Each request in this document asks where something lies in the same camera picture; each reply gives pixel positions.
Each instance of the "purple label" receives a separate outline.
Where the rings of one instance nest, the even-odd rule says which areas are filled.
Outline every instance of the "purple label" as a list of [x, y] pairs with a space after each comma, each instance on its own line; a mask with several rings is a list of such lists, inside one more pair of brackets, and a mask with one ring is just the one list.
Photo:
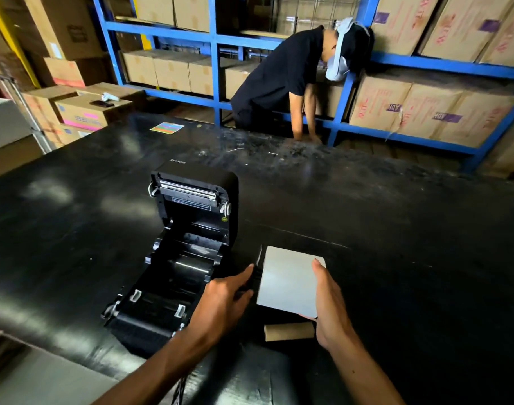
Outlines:
[[386, 24], [389, 15], [390, 13], [380, 13], [377, 11], [375, 18], [373, 19], [373, 24]]
[[453, 113], [436, 112], [433, 119], [444, 122], [458, 123], [463, 118], [463, 115], [454, 115]]
[[389, 112], [399, 112], [399, 111], [401, 111], [401, 104], [399, 104], [399, 103], [390, 103], [388, 105], [387, 111], [389, 111]]
[[499, 20], [485, 20], [478, 31], [497, 32], [500, 26], [501, 22]]

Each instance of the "black t-shirt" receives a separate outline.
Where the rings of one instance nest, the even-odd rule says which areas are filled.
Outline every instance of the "black t-shirt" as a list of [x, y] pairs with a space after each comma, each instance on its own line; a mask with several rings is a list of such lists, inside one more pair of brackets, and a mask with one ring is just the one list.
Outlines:
[[289, 92], [304, 95], [315, 83], [323, 49], [323, 26], [291, 35], [259, 64], [231, 99], [234, 112], [249, 105], [280, 109]]

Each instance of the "cardboard tube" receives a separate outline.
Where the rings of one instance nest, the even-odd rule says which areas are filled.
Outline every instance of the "cardboard tube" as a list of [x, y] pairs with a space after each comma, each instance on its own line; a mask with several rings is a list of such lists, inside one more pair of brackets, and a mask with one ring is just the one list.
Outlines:
[[265, 325], [265, 341], [303, 340], [314, 336], [312, 322]]

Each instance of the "yellow beam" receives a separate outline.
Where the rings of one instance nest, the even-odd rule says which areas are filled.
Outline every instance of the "yellow beam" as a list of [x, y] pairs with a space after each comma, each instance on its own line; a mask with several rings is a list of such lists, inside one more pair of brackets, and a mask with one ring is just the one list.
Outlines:
[[[133, 0], [133, 5], [135, 6], [135, 14], [137, 14], [137, 0]], [[152, 49], [152, 43], [146, 38], [146, 35], [141, 34], [141, 42], [143, 43], [144, 50]]]
[[21, 49], [21, 46], [19, 45], [19, 41], [17, 40], [17, 37], [13, 33], [13, 23], [10, 21], [8, 16], [4, 13], [3, 8], [0, 6], [0, 32], [4, 36], [4, 39], [8, 43], [11, 50], [17, 55], [19, 60], [21, 60], [21, 63], [24, 66], [24, 69], [28, 73], [28, 76], [30, 77], [30, 80], [32, 81], [33, 85], [36, 88], [41, 88], [38, 79], [36, 78], [36, 74], [34, 74], [34, 70], [32, 69], [32, 66], [26, 59], [26, 55], [24, 54], [23, 50]]

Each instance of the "black pants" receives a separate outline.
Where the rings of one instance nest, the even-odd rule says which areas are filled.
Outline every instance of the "black pants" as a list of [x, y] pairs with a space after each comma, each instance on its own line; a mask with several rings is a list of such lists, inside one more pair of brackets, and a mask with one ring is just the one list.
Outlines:
[[251, 102], [233, 106], [234, 123], [238, 129], [250, 132], [268, 133], [270, 135], [292, 138], [290, 126], [283, 125], [274, 117], [274, 113]]

